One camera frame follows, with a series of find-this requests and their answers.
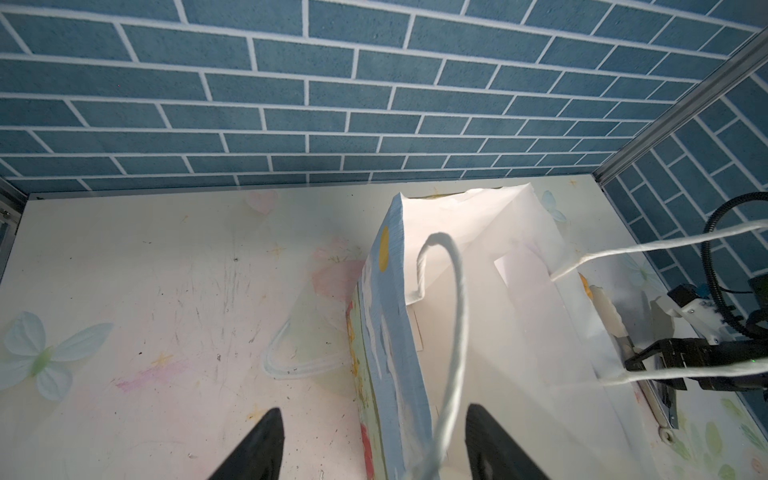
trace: white butterfly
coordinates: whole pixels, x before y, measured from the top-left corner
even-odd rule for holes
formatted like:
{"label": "white butterfly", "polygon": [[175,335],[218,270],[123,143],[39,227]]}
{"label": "white butterfly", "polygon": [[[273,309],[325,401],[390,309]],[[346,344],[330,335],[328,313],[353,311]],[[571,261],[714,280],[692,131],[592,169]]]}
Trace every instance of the white butterfly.
{"label": "white butterfly", "polygon": [[99,323],[75,333],[58,346],[45,348],[45,328],[37,315],[22,312],[3,337],[13,356],[0,362],[0,390],[25,378],[35,377],[40,395],[60,402],[72,386],[72,373],[61,363],[96,353],[112,331],[111,323]]}
{"label": "white butterfly", "polygon": [[554,221],[559,223],[565,223],[568,221],[567,218],[565,218],[565,215],[555,208],[558,204],[554,200],[554,195],[551,191],[547,190],[544,192],[544,195],[541,196],[541,205],[546,209],[547,212],[549,212],[550,215],[552,215],[552,218],[554,218]]}
{"label": "white butterfly", "polygon": [[651,268],[648,262],[643,262],[642,266],[637,265],[637,262],[635,262],[634,259],[626,253],[621,256],[621,262],[630,270],[629,280],[632,285],[635,285],[638,288],[642,288],[646,283],[648,283],[650,286],[660,292],[667,291],[667,289],[664,288],[664,285],[661,283],[661,280],[659,280],[659,277],[655,274],[654,269]]}

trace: white rope handle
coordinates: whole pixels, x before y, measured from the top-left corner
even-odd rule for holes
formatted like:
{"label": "white rope handle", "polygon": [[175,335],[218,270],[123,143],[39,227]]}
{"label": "white rope handle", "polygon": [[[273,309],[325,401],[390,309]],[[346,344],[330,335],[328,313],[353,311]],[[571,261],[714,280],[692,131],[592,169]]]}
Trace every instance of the white rope handle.
{"label": "white rope handle", "polygon": [[660,370],[643,370],[639,372],[625,371],[618,376],[609,379],[601,379],[604,386],[622,385],[624,383],[639,382],[640,380],[666,380],[689,378],[695,379],[702,376],[745,376],[758,375],[768,372],[768,359],[747,360],[746,362],[731,363],[724,366],[695,366],[683,368],[669,368]]}
{"label": "white rope handle", "polygon": [[453,347],[451,361],[448,367],[448,382],[442,397],[442,409],[435,426],[432,447],[424,459],[412,470],[406,473],[409,480],[432,480],[440,469],[445,453],[451,443],[451,436],[458,418],[458,410],[462,398],[464,372],[467,365],[467,348],[469,345],[469,303],[467,299],[466,278],[462,255],[456,243],[447,233],[433,233],[424,242],[424,246],[416,257],[416,277],[418,279],[420,297],[424,297],[424,279],[426,268],[426,253],[431,247],[439,245],[448,251],[453,263],[453,273],[456,281],[456,324],[453,332]]}
{"label": "white rope handle", "polygon": [[723,237],[731,237],[733,235],[739,235],[740,233],[750,232],[752,230],[758,230],[760,228],[768,228],[768,220],[754,220],[751,222],[745,222],[741,225],[734,227],[723,228],[721,230],[715,230],[714,232],[702,233],[701,235],[694,235],[693,237],[681,237],[673,238],[670,240],[657,240],[650,243],[642,243],[641,245],[633,245],[632,247],[614,248],[613,250],[603,250],[597,253],[587,253],[582,258],[578,259],[576,263],[564,266],[556,270],[550,279],[561,279],[567,273],[576,270],[581,264],[594,260],[600,257],[609,257],[610,255],[618,255],[620,253],[634,253],[634,252],[648,252],[651,250],[662,250],[666,248],[683,247],[685,245],[693,245],[695,243],[706,242],[708,240],[715,240]]}
{"label": "white rope handle", "polygon": [[[657,240],[655,242],[642,243],[641,245],[633,245],[632,247],[614,248],[612,250],[603,250],[597,253],[587,253],[578,259],[576,263],[564,266],[561,269],[556,270],[552,275],[550,275],[550,279],[553,282],[555,280],[559,280],[566,274],[576,270],[576,268],[580,265],[588,262],[589,260],[594,260],[600,257],[609,257],[610,255],[618,255],[621,253],[648,252],[651,250],[683,247],[685,245],[693,245],[695,243],[706,242],[708,240],[731,237],[733,235],[739,235],[741,233],[767,227],[768,220],[754,220],[736,225],[734,227],[723,228],[721,230],[715,230],[709,233],[702,233],[701,235],[694,235],[693,237],[673,238],[671,240]],[[659,370],[644,370],[640,372],[629,372],[624,370],[620,375],[613,378],[600,379],[600,383],[604,386],[612,386],[622,385],[624,383],[630,382],[639,382],[640,380],[679,379],[683,377],[698,378],[704,376],[734,377],[758,375],[765,372],[768,372],[768,359],[755,359],[725,366],[687,368],[675,367]]]}

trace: blue brick wall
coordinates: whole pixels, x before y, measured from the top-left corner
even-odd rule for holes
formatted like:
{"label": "blue brick wall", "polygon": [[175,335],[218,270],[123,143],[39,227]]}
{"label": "blue brick wall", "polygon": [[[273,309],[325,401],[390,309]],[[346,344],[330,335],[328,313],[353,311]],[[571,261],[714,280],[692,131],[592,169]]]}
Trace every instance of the blue brick wall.
{"label": "blue brick wall", "polygon": [[[726,200],[768,187],[768,65],[753,72],[605,186],[640,242],[696,235]],[[768,218],[768,204],[752,202],[718,227]],[[768,232],[713,243],[720,281],[750,290],[747,280],[768,273]],[[698,247],[650,253],[669,287],[702,285]],[[728,293],[742,315],[757,308],[752,295]]]}
{"label": "blue brick wall", "polygon": [[[0,175],[29,193],[588,174],[766,24],[743,0],[5,0]],[[717,142],[762,161],[735,125],[707,135],[680,133],[700,176],[731,161]]]}

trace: yellow dot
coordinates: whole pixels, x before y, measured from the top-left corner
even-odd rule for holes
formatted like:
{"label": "yellow dot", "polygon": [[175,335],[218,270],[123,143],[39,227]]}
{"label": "yellow dot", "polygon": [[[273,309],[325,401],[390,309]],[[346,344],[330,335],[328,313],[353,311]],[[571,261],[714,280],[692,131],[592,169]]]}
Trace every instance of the yellow dot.
{"label": "yellow dot", "polygon": [[389,263],[389,227],[386,225],[382,230],[382,238],[379,241],[379,270],[386,270]]}

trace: paper bag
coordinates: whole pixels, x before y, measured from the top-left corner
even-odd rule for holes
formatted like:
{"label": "paper bag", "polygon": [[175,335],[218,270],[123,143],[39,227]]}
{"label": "paper bag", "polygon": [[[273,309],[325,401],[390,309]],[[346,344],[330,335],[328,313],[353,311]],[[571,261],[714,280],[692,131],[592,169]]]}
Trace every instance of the paper bag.
{"label": "paper bag", "polygon": [[578,273],[549,280],[566,250],[530,185],[392,200],[347,313],[368,477],[403,478],[432,441],[455,322],[444,251],[429,251],[423,300],[416,291],[416,257],[435,232],[462,251],[470,305],[462,411],[444,480],[470,478],[470,402],[553,480],[657,477],[631,386],[598,383],[622,365]]}

